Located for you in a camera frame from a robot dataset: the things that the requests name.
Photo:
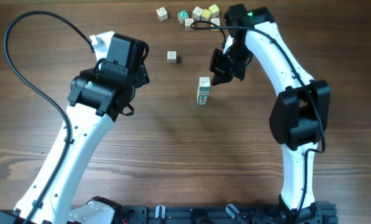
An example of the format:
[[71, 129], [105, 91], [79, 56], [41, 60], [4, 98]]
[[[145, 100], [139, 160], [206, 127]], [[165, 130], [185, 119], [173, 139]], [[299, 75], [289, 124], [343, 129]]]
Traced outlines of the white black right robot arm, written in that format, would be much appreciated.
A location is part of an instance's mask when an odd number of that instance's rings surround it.
[[273, 138], [283, 154], [284, 182], [276, 207], [278, 223], [328, 223], [312, 190], [313, 161], [325, 150], [330, 87], [316, 81], [296, 61], [266, 7], [230, 6], [224, 14], [229, 37], [216, 49], [212, 85], [243, 80], [253, 57], [262, 65], [277, 99], [269, 118]]

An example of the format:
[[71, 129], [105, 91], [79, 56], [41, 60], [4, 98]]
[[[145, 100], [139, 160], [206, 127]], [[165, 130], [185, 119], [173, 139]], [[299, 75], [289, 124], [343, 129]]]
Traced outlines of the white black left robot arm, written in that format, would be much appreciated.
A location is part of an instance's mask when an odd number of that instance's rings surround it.
[[149, 83], [149, 46], [113, 31], [91, 36], [98, 62], [75, 77], [62, 128], [34, 182], [0, 223], [120, 223], [121, 205], [102, 197], [71, 209], [80, 180], [98, 144], [135, 91]]

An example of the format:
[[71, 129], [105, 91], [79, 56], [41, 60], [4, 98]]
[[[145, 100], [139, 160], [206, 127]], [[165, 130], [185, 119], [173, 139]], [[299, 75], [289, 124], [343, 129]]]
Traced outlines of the blue P letter block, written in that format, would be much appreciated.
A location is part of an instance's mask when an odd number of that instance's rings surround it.
[[198, 90], [198, 95], [209, 95], [209, 91], [200, 91], [200, 90]]

